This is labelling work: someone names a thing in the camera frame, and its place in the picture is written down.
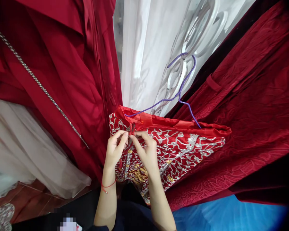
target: pixelated blur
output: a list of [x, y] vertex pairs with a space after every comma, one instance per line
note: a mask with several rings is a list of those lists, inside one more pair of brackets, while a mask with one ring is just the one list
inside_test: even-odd
[[82, 231], [82, 227], [76, 223], [76, 218], [66, 217], [60, 225], [60, 231]]

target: silver chain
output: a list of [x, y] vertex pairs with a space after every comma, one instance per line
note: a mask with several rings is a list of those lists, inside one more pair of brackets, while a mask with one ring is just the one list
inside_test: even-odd
[[50, 96], [48, 91], [43, 87], [43, 85], [40, 83], [40, 81], [37, 79], [37, 77], [33, 74], [33, 72], [30, 70], [30, 68], [24, 63], [22, 58], [19, 56], [19, 54], [15, 51], [15, 49], [12, 47], [12, 45], [9, 43], [9, 41], [5, 38], [5, 36], [0, 32], [0, 38], [4, 41], [4, 43], [8, 46], [8, 48], [14, 53], [16, 58], [19, 60], [19, 62], [23, 65], [23, 67], [27, 70], [27, 72], [32, 76], [32, 78], [35, 80], [35, 82], [40, 86], [42, 91], [48, 96], [48, 98], [52, 101], [52, 103], [55, 105], [55, 107], [59, 110], [59, 112], [63, 115], [63, 117], [66, 119], [66, 121], [70, 124], [70, 126], [73, 128], [73, 130], [76, 132], [76, 134], [79, 136], [79, 138], [83, 141], [83, 143], [87, 146], [88, 149], [89, 146], [85, 142], [85, 140], [81, 137], [79, 132], [76, 130], [72, 122], [68, 119], [68, 117], [64, 114], [62, 109], [59, 107], [59, 105], [54, 101], [54, 99]]

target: red string bracelet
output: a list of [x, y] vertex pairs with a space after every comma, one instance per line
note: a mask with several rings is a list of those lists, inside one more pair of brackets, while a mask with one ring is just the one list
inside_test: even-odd
[[101, 182], [102, 190], [103, 190], [105, 193], [108, 194], [108, 192], [107, 192], [104, 188], [109, 188], [109, 187], [112, 186], [114, 183], [112, 183], [111, 185], [105, 187], [105, 186], [103, 185], [103, 183]]

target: white tulle fabric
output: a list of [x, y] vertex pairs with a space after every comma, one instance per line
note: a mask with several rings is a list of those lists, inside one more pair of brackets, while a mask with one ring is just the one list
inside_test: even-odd
[[91, 184], [91, 179], [68, 160], [24, 106], [3, 100], [0, 173], [24, 183], [38, 179], [52, 194], [66, 199]]
[[189, 0], [124, 0], [123, 106], [152, 106]]

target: floor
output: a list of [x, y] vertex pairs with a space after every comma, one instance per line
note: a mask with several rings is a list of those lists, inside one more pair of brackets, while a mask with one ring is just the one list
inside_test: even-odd
[[11, 223], [28, 220], [45, 215], [76, 198], [84, 195], [92, 189], [91, 186], [84, 188], [73, 199], [62, 199], [52, 195], [49, 190], [38, 180], [32, 184], [18, 183], [15, 189], [8, 192], [5, 197], [0, 198], [0, 206], [11, 203], [15, 206], [15, 213]]

